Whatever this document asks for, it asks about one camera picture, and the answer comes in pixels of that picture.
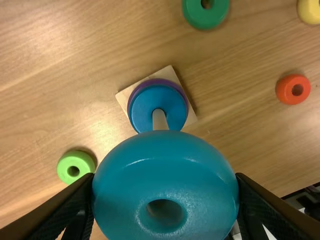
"stacking ring toy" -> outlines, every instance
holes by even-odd
[[[221,24],[229,11],[229,0],[214,0],[209,8],[201,0],[183,0],[182,11],[187,22],[196,29],[209,30]]]
[[[94,217],[110,240],[223,240],[239,208],[228,162],[180,131],[120,143],[97,169],[92,192]]]
[[[284,104],[300,104],[311,91],[309,80],[301,74],[291,74],[281,79],[275,87],[277,98]]]
[[[72,184],[87,173],[96,169],[93,158],[83,151],[73,150],[64,154],[56,167],[59,178],[66,184]]]
[[[156,78],[136,87],[128,100],[127,112],[137,133],[153,130],[152,114],[155,109],[165,113],[170,130],[180,131],[188,117],[188,100],[176,83]]]

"wood grain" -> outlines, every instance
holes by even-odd
[[[320,181],[320,26],[296,0],[233,0],[212,31],[190,27],[180,0],[0,0],[0,227],[62,190],[59,157],[99,161],[135,134],[115,94],[173,65],[195,106],[186,127],[235,172],[278,196]],[[303,72],[302,104],[275,84]],[[97,226],[93,240],[105,239]]]

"teal ring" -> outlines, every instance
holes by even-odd
[[[182,0],[187,22],[196,29],[209,30],[221,24],[229,11],[230,0],[214,0],[211,8],[204,8],[201,0]]]

